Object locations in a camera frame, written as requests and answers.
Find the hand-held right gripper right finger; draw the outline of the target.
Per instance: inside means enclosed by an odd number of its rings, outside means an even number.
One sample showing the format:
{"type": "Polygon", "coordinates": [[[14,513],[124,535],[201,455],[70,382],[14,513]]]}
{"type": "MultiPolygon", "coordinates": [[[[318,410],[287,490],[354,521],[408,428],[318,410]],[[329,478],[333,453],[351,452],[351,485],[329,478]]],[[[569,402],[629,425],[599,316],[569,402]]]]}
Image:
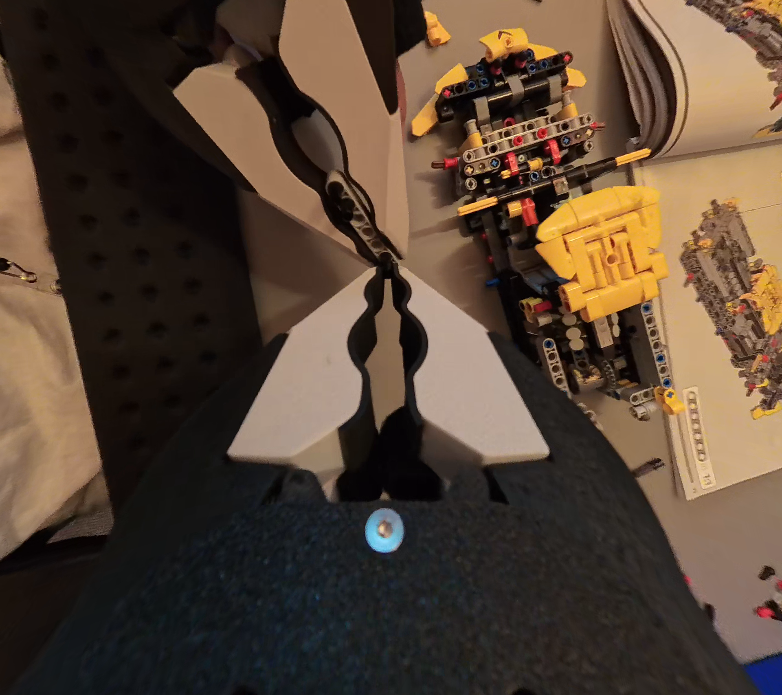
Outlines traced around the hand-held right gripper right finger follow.
{"type": "Polygon", "coordinates": [[[487,468],[551,453],[491,333],[421,279],[390,269],[404,395],[384,420],[384,495],[437,500],[487,468]]]}

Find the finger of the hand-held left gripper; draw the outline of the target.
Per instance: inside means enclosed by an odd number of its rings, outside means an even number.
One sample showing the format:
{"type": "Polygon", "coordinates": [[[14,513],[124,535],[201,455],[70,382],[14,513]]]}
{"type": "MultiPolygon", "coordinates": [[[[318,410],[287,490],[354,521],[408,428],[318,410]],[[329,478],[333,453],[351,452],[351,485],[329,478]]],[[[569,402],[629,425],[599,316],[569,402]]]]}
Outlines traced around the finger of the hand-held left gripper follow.
{"type": "Polygon", "coordinates": [[[367,192],[379,229],[405,258],[409,214],[400,110],[389,110],[347,0],[286,0],[279,58],[331,128],[341,164],[367,192]]]}
{"type": "Polygon", "coordinates": [[[269,117],[232,64],[193,71],[174,90],[183,108],[239,171],[258,196],[311,231],[320,233],[368,265],[376,259],[330,221],[318,192],[296,172],[314,172],[302,153],[292,152],[295,168],[281,155],[269,117]]]}

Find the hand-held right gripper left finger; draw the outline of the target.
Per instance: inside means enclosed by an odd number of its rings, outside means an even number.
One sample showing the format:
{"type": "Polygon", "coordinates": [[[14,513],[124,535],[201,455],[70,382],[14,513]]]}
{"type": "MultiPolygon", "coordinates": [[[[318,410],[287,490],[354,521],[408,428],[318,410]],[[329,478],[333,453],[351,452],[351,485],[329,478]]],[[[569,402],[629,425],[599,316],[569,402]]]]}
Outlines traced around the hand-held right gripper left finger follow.
{"type": "Polygon", "coordinates": [[[304,471],[331,501],[361,499],[378,436],[366,362],[385,287],[383,270],[367,270],[283,335],[232,462],[304,471]]]}

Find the grey desk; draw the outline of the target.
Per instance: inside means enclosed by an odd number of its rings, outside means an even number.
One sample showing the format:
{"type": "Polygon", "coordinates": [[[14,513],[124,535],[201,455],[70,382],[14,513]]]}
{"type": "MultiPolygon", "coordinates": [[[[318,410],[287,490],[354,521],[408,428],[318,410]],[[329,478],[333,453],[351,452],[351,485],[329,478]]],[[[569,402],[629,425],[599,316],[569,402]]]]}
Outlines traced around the grey desk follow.
{"type": "MultiPolygon", "coordinates": [[[[403,56],[406,113],[415,115],[454,64],[472,64],[483,52],[479,38],[501,28],[522,27],[535,44],[575,55],[587,78],[576,103],[608,125],[595,156],[625,151],[636,128],[615,53],[604,0],[426,0],[450,32],[444,46],[416,47],[403,56]]],[[[405,166],[410,241],[406,267],[452,300],[484,327],[507,335],[497,293],[485,286],[486,252],[461,233],[453,185],[431,160],[460,138],[449,125],[418,140],[406,139],[405,166]]],[[[287,331],[355,279],[364,266],[257,196],[239,197],[253,295],[264,341],[287,331]]],[[[585,397],[612,446],[629,468],[659,457],[665,467],[639,484],[666,529],[699,601],[714,606],[716,626],[741,661],[780,651],[780,622],[759,618],[754,608],[768,598],[757,579],[764,565],[780,567],[780,471],[688,501],[675,485],[677,473],[661,415],[634,420],[628,406],[601,393],[585,397]]]]}

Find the partly built toy car model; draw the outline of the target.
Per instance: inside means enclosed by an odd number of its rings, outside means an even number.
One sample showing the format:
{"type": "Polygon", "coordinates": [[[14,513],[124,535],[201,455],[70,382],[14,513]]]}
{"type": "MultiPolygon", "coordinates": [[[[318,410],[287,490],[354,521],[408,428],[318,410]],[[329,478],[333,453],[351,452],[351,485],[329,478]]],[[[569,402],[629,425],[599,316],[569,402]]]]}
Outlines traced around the partly built toy car model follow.
{"type": "Polygon", "coordinates": [[[625,402],[636,420],[685,411],[655,317],[660,194],[596,180],[650,150],[588,162],[604,129],[573,93],[586,79],[571,51],[531,44],[522,28],[480,39],[483,56],[455,65],[412,119],[419,138],[463,125],[460,147],[432,168],[451,175],[457,216],[481,240],[512,338],[547,379],[579,395],[625,402]]]}

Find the open instruction booklet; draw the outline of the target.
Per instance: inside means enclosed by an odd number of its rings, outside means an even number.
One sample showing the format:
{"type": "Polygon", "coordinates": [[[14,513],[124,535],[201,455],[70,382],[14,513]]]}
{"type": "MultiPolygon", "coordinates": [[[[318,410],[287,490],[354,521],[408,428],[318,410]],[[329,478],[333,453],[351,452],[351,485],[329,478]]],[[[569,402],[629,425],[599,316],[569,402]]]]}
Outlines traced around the open instruction booklet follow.
{"type": "Polygon", "coordinates": [[[607,0],[657,190],[686,499],[780,470],[780,0],[607,0]]]}

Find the large scatter of coloured pins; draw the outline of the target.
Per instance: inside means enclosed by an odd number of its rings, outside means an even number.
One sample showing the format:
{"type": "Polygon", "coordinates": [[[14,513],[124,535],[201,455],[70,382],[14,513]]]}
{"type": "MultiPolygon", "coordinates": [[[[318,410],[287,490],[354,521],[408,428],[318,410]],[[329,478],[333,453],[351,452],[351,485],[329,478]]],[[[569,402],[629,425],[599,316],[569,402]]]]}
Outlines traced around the large scatter of coloured pins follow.
{"type": "Polygon", "coordinates": [[[739,658],[780,649],[780,473],[686,500],[652,459],[631,470],[690,588],[739,658]]]}

